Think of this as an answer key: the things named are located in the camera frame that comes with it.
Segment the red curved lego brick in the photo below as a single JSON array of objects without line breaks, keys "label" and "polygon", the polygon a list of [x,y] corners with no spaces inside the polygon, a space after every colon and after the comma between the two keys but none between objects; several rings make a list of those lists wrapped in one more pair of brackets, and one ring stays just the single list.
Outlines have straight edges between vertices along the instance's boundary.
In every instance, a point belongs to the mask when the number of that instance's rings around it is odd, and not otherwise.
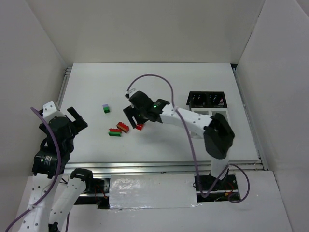
[{"label": "red curved lego brick", "polygon": [[143,126],[144,126],[144,124],[137,124],[136,125],[136,129],[137,130],[142,130]]}]

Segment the red long lego brick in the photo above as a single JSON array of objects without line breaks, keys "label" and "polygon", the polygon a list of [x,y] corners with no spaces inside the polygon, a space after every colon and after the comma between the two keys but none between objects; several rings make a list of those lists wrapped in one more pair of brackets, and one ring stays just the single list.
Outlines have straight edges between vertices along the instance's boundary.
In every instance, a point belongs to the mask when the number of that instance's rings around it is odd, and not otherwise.
[{"label": "red long lego brick", "polygon": [[125,133],[127,133],[129,131],[129,126],[126,125],[125,123],[123,122],[118,122],[116,124],[117,128],[119,128],[120,130],[124,131]]}]

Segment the tan long lego brick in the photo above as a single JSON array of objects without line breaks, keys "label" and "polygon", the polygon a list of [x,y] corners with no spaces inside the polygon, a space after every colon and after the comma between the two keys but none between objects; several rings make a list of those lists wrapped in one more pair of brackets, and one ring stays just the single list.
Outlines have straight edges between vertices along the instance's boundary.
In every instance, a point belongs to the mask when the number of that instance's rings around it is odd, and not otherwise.
[{"label": "tan long lego brick", "polygon": [[117,128],[121,129],[124,133],[128,133],[128,131],[129,131],[129,126],[117,125]]}]

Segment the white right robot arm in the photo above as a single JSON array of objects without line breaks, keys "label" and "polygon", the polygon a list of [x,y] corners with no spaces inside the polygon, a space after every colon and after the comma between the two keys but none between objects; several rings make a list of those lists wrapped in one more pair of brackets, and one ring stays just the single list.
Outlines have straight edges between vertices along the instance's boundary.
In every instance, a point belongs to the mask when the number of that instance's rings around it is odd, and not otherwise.
[{"label": "white right robot arm", "polygon": [[194,132],[204,139],[206,152],[211,156],[210,175],[220,180],[224,178],[228,166],[227,154],[235,134],[222,114],[203,115],[163,99],[152,101],[142,91],[127,91],[125,97],[130,105],[123,111],[133,128],[151,121],[185,128],[188,134]]}]

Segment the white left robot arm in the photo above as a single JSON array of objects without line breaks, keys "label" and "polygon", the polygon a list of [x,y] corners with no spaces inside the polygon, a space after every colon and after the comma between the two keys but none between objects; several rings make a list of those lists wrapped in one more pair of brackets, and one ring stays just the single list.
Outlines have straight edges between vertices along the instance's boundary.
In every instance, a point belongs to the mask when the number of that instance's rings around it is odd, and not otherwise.
[{"label": "white left robot arm", "polygon": [[76,168],[58,199],[55,193],[64,169],[74,150],[73,140],[87,123],[73,107],[67,109],[74,120],[63,114],[57,103],[50,101],[40,111],[33,110],[42,121],[40,130],[46,135],[34,156],[32,189],[28,208],[22,214],[21,232],[58,232],[73,205],[93,185],[93,173]]}]

